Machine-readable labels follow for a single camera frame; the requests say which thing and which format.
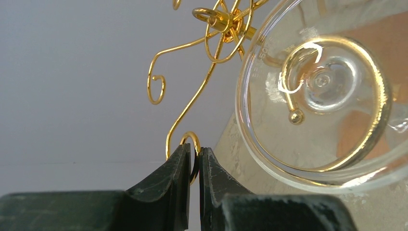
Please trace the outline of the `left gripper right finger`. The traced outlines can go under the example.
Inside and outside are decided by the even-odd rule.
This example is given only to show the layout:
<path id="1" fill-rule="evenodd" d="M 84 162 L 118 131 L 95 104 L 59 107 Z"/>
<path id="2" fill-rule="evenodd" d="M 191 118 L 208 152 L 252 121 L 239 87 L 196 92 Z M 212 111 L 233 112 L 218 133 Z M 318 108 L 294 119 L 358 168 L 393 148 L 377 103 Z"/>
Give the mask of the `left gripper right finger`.
<path id="1" fill-rule="evenodd" d="M 218 162 L 211 148 L 199 159 L 203 231 L 355 231 L 340 199 L 321 194 L 255 194 Z"/>

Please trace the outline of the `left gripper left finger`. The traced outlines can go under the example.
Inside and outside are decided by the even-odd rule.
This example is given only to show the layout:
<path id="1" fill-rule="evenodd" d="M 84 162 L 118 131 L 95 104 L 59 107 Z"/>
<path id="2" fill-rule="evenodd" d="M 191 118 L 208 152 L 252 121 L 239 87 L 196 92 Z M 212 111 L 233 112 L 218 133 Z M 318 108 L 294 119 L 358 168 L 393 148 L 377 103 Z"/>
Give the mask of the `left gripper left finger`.
<path id="1" fill-rule="evenodd" d="M 3 231 L 183 231 L 188 228 L 191 148 L 125 191 L 11 193 L 0 199 Z"/>

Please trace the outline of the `tall clear flute glass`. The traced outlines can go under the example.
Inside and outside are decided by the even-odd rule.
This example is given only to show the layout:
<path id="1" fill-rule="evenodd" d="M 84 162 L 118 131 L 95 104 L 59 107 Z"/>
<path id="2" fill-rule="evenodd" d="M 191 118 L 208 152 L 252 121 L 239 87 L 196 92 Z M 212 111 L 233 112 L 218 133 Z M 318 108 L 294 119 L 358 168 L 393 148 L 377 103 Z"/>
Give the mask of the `tall clear flute glass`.
<path id="1" fill-rule="evenodd" d="M 279 1 L 251 41 L 236 117 L 253 159 L 289 186 L 407 179 L 407 1 Z"/>

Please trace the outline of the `gold scroll glass rack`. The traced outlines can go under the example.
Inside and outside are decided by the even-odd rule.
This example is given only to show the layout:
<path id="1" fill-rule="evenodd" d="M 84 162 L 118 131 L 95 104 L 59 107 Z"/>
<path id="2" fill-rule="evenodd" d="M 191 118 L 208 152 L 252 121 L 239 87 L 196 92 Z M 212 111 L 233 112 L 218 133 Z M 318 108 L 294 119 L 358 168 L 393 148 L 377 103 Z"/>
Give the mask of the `gold scroll glass rack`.
<path id="1" fill-rule="evenodd" d="M 245 39 L 252 39 L 254 36 L 259 36 L 259 30 L 253 28 L 251 26 L 251 23 L 254 11 L 261 7 L 263 4 L 264 1 L 262 0 L 250 1 L 249 7 L 244 11 L 240 11 L 238 8 L 239 2 L 235 1 L 232 10 L 228 11 L 224 1 L 219 0 L 212 9 L 196 8 L 192 11 L 192 14 L 195 18 L 207 24 L 205 36 L 192 42 L 159 52 L 160 55 L 163 55 L 164 53 L 185 49 L 200 43 L 207 43 L 208 40 L 213 36 L 220 36 L 215 54 L 211 54 L 210 52 L 207 53 L 207 56 L 212 61 L 212 64 L 207 72 L 206 77 L 167 134 L 166 157 L 170 157 L 170 144 L 173 132 L 202 93 L 213 73 L 215 66 L 231 59 L 231 55 L 228 55 L 223 59 L 219 57 L 223 44 L 234 41 L 236 45 L 232 50 L 232 53 L 239 53 L 239 55 L 243 57 L 243 41 Z M 383 77 L 377 62 L 373 59 L 369 51 L 361 44 L 359 44 L 356 40 L 348 37 L 339 35 L 320 35 L 310 38 L 300 45 L 296 46 L 291 52 L 289 52 L 287 58 L 284 61 L 277 62 L 277 66 L 281 68 L 281 72 L 279 73 L 278 78 L 278 88 L 284 93 L 286 103 L 288 105 L 290 123 L 293 125 L 299 125 L 304 121 L 305 118 L 303 111 L 299 108 L 297 101 L 293 97 L 293 90 L 290 89 L 289 74 L 291 68 L 294 65 L 295 61 L 300 57 L 300 54 L 305 50 L 310 50 L 311 53 L 321 54 L 323 49 L 329 45 L 351 51 L 352 53 L 357 55 L 359 59 L 361 59 L 362 62 L 371 71 L 372 79 L 375 83 L 374 92 L 376 95 L 376 102 L 374 107 L 374 115 L 371 119 L 370 126 L 368 127 L 368 130 L 366 131 L 363 139 L 349 154 L 336 159 L 332 163 L 317 168 L 299 168 L 293 167 L 289 164 L 285 164 L 273 155 L 266 154 L 264 152 L 264 148 L 260 144 L 258 144 L 257 140 L 250 141 L 249 139 L 245 139 L 245 143 L 255 161 L 265 171 L 276 178 L 279 177 L 279 172 L 283 172 L 294 178 L 298 178 L 303 181 L 310 181 L 310 178 L 308 176 L 309 173 L 318 174 L 334 172 L 356 165 L 364 157 L 366 157 L 376 145 L 381 135 L 383 134 L 385 125 L 389 119 L 392 106 L 391 89 L 388 81 Z"/>

